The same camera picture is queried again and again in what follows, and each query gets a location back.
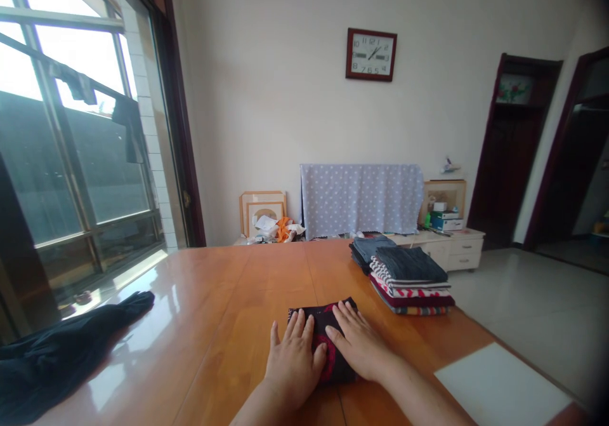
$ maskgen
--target folded clothing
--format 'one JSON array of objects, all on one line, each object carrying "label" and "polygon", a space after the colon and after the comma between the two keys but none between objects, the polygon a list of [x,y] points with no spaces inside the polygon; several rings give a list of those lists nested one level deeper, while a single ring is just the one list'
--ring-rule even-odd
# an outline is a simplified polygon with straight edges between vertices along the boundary
[{"label": "folded clothing", "polygon": [[353,261],[355,261],[355,263],[362,269],[364,275],[370,274],[370,271],[372,270],[370,268],[370,264],[363,260],[362,255],[359,251],[357,251],[353,244],[349,244],[349,248],[351,249],[351,257],[353,258]]},{"label": "folded clothing", "polygon": [[396,315],[417,315],[417,316],[433,316],[433,315],[445,315],[449,312],[450,307],[392,307],[389,302],[381,295],[379,290],[374,286],[372,289],[376,291],[381,300],[385,303],[390,310]]},{"label": "folded clothing", "polygon": [[[357,305],[352,298],[348,298],[343,301],[344,303],[349,302],[351,306],[357,310]],[[328,345],[327,357],[325,360],[324,370],[322,370],[322,376],[319,379],[318,385],[328,385],[331,383],[348,383],[354,382],[357,374],[347,363],[343,355],[332,343],[332,340],[325,333],[325,327],[330,325],[339,330],[344,335],[336,317],[332,311],[332,307],[337,303],[323,305],[321,307],[303,307],[304,317],[309,318],[309,315],[313,315],[315,318],[315,324],[313,326],[313,342],[311,344],[311,350],[315,351],[318,345],[325,342]],[[293,313],[298,313],[299,309],[289,309],[287,320],[290,321]]]},{"label": "folded clothing", "polygon": [[353,239],[353,246],[360,253],[362,259],[366,264],[370,263],[370,259],[372,256],[376,254],[376,251],[379,248],[396,248],[397,245],[394,241],[387,238],[384,235],[372,237],[372,238],[362,238],[356,237]]},{"label": "folded clothing", "polygon": [[414,298],[414,297],[446,297],[450,296],[448,288],[392,288],[387,285],[382,279],[378,278],[374,271],[370,272],[374,276],[376,283],[385,290],[389,296],[394,298]]},{"label": "folded clothing", "polygon": [[103,361],[115,333],[153,303],[151,292],[133,293],[0,347],[0,424],[32,423],[59,404]]},{"label": "folded clothing", "polygon": [[370,282],[392,307],[450,307],[455,305],[452,296],[444,297],[414,297],[414,298],[393,298],[377,283],[374,276],[369,276]]},{"label": "folded clothing", "polygon": [[376,250],[376,256],[396,280],[445,282],[449,279],[446,272],[421,247],[381,246]]},{"label": "folded clothing", "polygon": [[377,278],[382,279],[392,288],[427,288],[435,290],[450,288],[450,283],[447,281],[438,283],[431,280],[396,280],[391,276],[385,264],[383,264],[376,256],[372,257],[370,268],[375,273]]}]

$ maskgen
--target table surface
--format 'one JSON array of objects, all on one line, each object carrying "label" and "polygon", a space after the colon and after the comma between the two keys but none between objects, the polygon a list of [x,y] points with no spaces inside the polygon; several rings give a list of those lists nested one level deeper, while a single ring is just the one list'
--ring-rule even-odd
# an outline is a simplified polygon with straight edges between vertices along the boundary
[{"label": "table surface", "polygon": [[[112,303],[150,290],[154,307],[106,361],[37,425],[225,425],[265,374],[274,319],[287,309],[352,296],[390,347],[459,409],[433,373],[496,342],[453,308],[441,317],[394,315],[351,260],[349,241],[312,241],[173,253]],[[552,424],[582,417],[572,403]],[[397,404],[360,380],[316,390],[289,424],[406,424]]]}]

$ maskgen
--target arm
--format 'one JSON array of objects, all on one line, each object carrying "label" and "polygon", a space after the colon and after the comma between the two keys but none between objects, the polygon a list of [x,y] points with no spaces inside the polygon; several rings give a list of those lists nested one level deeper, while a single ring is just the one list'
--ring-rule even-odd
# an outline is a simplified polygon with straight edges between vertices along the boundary
[{"label": "arm", "polygon": [[413,425],[469,425],[414,367],[385,346],[361,312],[343,302],[332,311],[344,336],[328,326],[328,337],[360,376],[389,392]]},{"label": "arm", "polygon": [[305,324],[302,309],[292,314],[283,342],[277,334],[277,322],[273,322],[265,378],[247,398],[232,426],[278,425],[305,403],[317,386],[327,351],[322,343],[311,353],[314,322],[309,316]]}]

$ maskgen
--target white cabinet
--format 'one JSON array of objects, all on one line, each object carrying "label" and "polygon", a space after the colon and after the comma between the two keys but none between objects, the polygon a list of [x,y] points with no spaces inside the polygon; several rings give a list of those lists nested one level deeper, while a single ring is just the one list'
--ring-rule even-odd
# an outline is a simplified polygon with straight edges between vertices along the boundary
[{"label": "white cabinet", "polygon": [[431,256],[438,265],[450,272],[451,270],[475,269],[480,265],[484,232],[474,229],[464,229],[446,237],[430,231],[410,236],[391,236],[400,246],[416,247]]}]

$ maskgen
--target small box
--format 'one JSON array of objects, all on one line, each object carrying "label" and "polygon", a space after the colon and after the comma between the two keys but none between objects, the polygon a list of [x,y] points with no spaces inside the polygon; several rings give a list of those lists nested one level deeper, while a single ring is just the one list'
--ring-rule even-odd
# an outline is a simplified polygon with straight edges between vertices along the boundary
[{"label": "small box", "polygon": [[459,218],[459,214],[452,212],[450,210],[443,211],[443,212],[433,211],[433,212],[431,212],[431,217],[432,218],[441,218],[442,220],[455,220],[456,218]]},{"label": "small box", "polygon": [[433,203],[433,211],[445,211],[446,203]]},{"label": "small box", "polygon": [[463,219],[454,218],[452,220],[443,220],[442,218],[432,218],[431,227],[442,232],[463,229]]}]

